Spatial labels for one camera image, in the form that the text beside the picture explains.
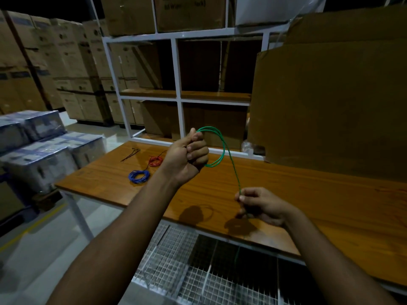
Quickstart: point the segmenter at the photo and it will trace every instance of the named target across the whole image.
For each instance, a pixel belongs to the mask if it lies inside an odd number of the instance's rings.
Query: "blue wire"
[[[143,177],[136,179],[136,177],[140,174],[144,174]],[[150,177],[150,172],[148,170],[133,170],[129,174],[129,180],[134,184],[141,184],[146,182]]]

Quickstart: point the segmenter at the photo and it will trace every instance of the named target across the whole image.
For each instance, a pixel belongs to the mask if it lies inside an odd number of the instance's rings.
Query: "person's right hand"
[[[274,225],[284,226],[298,209],[263,187],[247,187],[236,193],[234,199],[241,209],[236,218],[259,218]]]

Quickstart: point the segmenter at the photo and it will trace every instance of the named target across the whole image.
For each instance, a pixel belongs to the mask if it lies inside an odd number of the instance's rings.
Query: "green wire coil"
[[[219,129],[217,129],[216,127],[213,127],[213,126],[205,126],[205,127],[201,127],[200,129],[198,129],[197,133],[198,132],[211,132],[211,133],[216,134],[222,140],[223,152],[222,152],[221,156],[217,160],[215,160],[213,163],[206,164],[205,167],[214,168],[217,165],[219,165],[221,163],[222,159],[225,157],[225,151],[227,149],[227,151],[229,152],[229,157],[230,157],[231,163],[233,165],[234,174],[236,175],[237,184],[239,185],[239,193],[241,194],[242,190],[241,190],[241,187],[240,187],[239,177],[237,176],[236,167],[234,166],[234,161],[233,161],[233,158],[232,158],[232,156],[230,154],[229,147],[227,146],[227,143],[226,143],[225,139],[223,139],[221,131]]]

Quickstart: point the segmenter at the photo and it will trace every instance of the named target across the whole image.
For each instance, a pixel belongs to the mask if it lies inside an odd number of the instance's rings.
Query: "white metal table leg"
[[[85,235],[89,242],[92,241],[94,238],[93,233],[90,230],[88,224],[86,223],[84,215],[79,209],[79,206],[77,204],[76,199],[74,198],[74,195],[65,191],[61,191],[61,194],[65,201],[68,203],[69,209],[71,210],[72,215],[74,215],[74,218],[79,226],[79,229],[83,232],[83,234]]]

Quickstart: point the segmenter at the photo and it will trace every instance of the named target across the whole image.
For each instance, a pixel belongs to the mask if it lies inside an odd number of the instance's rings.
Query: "concrete floor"
[[[80,133],[104,134],[107,151],[127,141],[126,130],[78,124],[60,113],[66,128]],[[79,207],[96,235],[120,210],[82,199]],[[0,238],[0,304],[45,304],[52,290],[87,241],[63,200],[34,221]],[[168,304],[163,297],[131,283],[120,305]]]

